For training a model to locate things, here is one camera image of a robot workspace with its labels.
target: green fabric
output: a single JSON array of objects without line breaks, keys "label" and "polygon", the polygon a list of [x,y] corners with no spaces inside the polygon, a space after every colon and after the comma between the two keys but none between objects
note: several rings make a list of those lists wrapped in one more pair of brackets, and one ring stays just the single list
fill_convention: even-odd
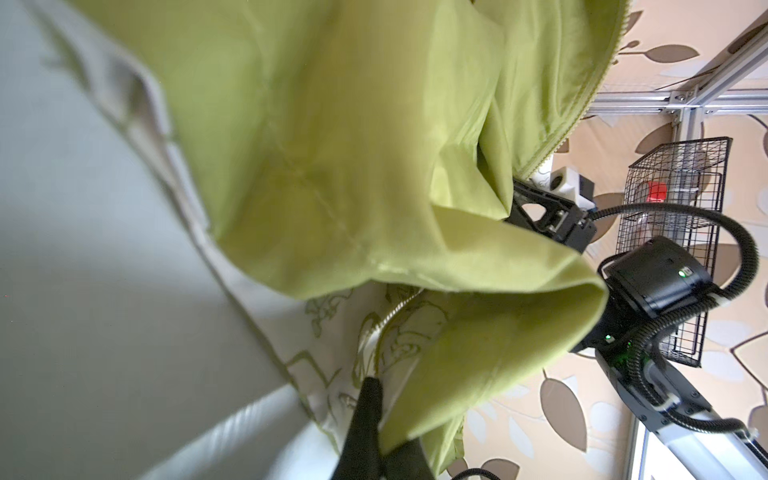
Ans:
[{"label": "green fabric", "polygon": [[627,0],[70,1],[160,80],[245,273],[299,298],[371,279],[485,293],[434,293],[452,321],[384,449],[441,432],[438,469],[463,411],[599,316],[573,250],[498,219],[586,108]]}]

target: black cable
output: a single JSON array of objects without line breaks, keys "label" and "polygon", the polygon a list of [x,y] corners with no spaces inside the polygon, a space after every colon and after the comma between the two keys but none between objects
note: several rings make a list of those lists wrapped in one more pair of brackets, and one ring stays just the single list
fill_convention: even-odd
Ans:
[{"label": "black cable", "polygon": [[485,470],[484,468],[470,468],[459,473],[454,478],[451,478],[451,480],[462,480],[462,478],[471,477],[473,475],[480,475],[481,477],[486,477],[488,480],[501,480],[499,477],[492,474],[488,470]]},{"label": "black cable", "polygon": [[651,340],[650,357],[656,364],[656,367],[658,367],[658,369],[661,372],[666,372],[667,365],[668,365],[667,359],[665,359],[664,356],[661,354],[661,347],[660,347],[661,340],[667,338],[669,335],[672,335],[672,333],[674,333],[675,330],[677,330],[677,326],[672,326],[664,330],[663,332],[657,333],[656,336],[654,336],[654,339]]},{"label": "black cable", "polygon": [[[597,220],[616,214],[651,211],[686,214],[693,217],[703,218],[721,226],[733,236],[739,245],[741,266],[739,267],[739,270],[733,280],[731,280],[730,283],[728,283],[728,285],[724,288],[713,292],[714,294],[730,301],[741,295],[744,290],[746,290],[746,288],[752,283],[757,274],[757,266],[759,263],[755,241],[744,227],[739,225],[735,220],[730,219],[729,217],[726,217],[719,212],[712,210],[702,210],[690,205],[665,203],[627,204],[593,212],[589,214],[589,218],[591,220]],[[652,406],[660,406],[666,401],[666,399],[661,398],[654,387],[650,383],[646,382],[643,378],[644,354],[646,346],[656,335],[663,332],[664,330],[679,325],[683,321],[701,313],[705,313],[719,305],[720,303],[712,296],[705,296],[693,305],[682,306],[678,309],[667,312],[664,315],[641,325],[639,328],[632,332],[631,344],[628,350],[629,355],[627,361],[627,374],[631,383],[637,387],[641,395],[645,397]],[[663,412],[663,415],[672,422],[675,422],[678,425],[695,432],[734,432],[741,438],[746,438],[748,436],[746,426],[738,419],[696,420],[692,419],[691,417],[681,415],[673,409]]]}]

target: white cable tie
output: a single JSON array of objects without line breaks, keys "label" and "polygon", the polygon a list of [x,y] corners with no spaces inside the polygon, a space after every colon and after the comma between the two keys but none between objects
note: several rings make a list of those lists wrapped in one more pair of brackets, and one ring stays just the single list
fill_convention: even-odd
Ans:
[{"label": "white cable tie", "polygon": [[680,403],[680,397],[675,395],[674,393],[668,393],[667,399],[664,400],[664,403],[662,403],[659,406],[655,406],[654,410],[656,410],[657,412],[666,412],[667,410],[674,407],[678,403]]},{"label": "white cable tie", "polygon": [[710,297],[712,300],[717,302],[717,306],[729,306],[730,300],[728,300],[726,297],[717,295],[716,293],[708,293],[708,297]]},{"label": "white cable tie", "polygon": [[760,437],[760,432],[755,427],[746,430],[746,436],[742,439],[744,443],[752,443]]}]

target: wire basket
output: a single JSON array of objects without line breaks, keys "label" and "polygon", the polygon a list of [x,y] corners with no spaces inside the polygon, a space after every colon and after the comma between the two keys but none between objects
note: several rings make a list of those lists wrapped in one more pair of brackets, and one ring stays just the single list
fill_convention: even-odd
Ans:
[{"label": "wire basket", "polygon": [[[663,144],[629,167],[624,202],[667,202],[723,211],[725,176],[732,139],[705,138]],[[616,253],[640,247],[658,235],[672,239],[714,275],[720,227],[707,220],[665,212],[621,217]],[[707,315],[681,324],[660,344],[667,359],[701,365]]]}]

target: zipper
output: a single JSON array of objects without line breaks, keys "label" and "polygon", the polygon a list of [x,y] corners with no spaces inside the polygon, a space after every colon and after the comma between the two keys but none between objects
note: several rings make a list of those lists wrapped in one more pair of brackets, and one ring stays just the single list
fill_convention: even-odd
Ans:
[{"label": "zipper", "polygon": [[584,114],[587,113],[587,110],[589,110],[590,105],[592,105],[592,101],[594,101],[594,98],[598,96],[598,91],[600,90],[600,87],[603,84],[603,81],[605,80],[605,77],[608,75],[608,70],[611,69],[611,65],[613,64],[614,60],[616,59],[616,56],[619,52],[619,45],[621,45],[621,39],[624,38],[624,33],[627,30],[627,25],[629,25],[629,14],[630,14],[630,6],[631,2],[630,0],[624,0],[624,18],[621,21],[621,29],[619,30],[619,38],[617,38],[616,42],[614,43],[614,50],[611,54],[611,59],[608,61],[607,67],[603,70],[603,73],[600,76],[600,79],[598,82],[594,85],[592,90],[589,94],[589,100],[584,104],[584,107],[579,111],[578,117],[576,117],[576,120],[574,123],[568,128],[568,131],[565,132],[565,135],[561,137],[561,139],[557,142],[557,144],[545,155],[543,158],[533,167],[530,167],[526,169],[522,177],[525,179],[528,179],[533,175],[533,173],[538,170],[538,168],[544,164],[545,161],[549,158],[550,155],[552,155],[562,144],[565,143],[565,141],[571,136],[573,131],[576,129],[576,127],[581,123],[581,119],[584,117]]},{"label": "zipper", "polygon": [[358,344],[358,346],[357,346],[357,353],[358,353],[358,355],[360,355],[360,354],[362,354],[365,351],[366,347],[368,346],[368,344],[371,342],[372,339],[376,340],[376,347],[375,347],[375,349],[372,352],[373,363],[374,363],[373,371],[374,371],[374,376],[376,378],[379,377],[379,362],[378,362],[378,358],[379,358],[379,354],[380,354],[381,342],[383,340],[382,334],[384,332],[384,329],[387,327],[387,325],[389,325],[389,322],[393,318],[395,318],[395,315],[400,313],[400,311],[402,309],[404,309],[406,306],[408,306],[417,296],[419,296],[422,293],[424,293],[425,290],[426,289],[424,289],[424,288],[420,288],[415,293],[413,293],[411,296],[409,296],[408,298],[406,298],[402,302],[400,302],[397,305],[395,305],[394,308],[392,308],[392,310],[390,310],[389,313],[387,313],[387,315],[383,319],[381,319],[379,322],[375,323],[374,325],[371,325],[371,328],[368,331],[368,333],[366,333],[365,337]]}]

